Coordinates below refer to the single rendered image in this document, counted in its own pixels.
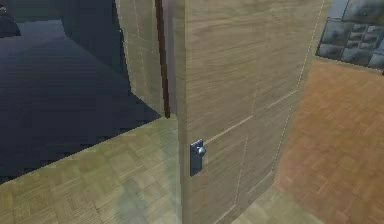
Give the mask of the light wooden room door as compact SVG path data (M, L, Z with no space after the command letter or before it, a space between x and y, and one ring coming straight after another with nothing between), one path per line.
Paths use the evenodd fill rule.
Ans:
M174 0L182 224L231 224L273 184L331 3Z

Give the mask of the grey metal door knob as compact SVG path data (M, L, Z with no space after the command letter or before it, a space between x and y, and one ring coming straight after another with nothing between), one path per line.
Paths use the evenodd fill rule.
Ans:
M190 176L193 177L202 170L202 159L206 153L202 139L190 145Z

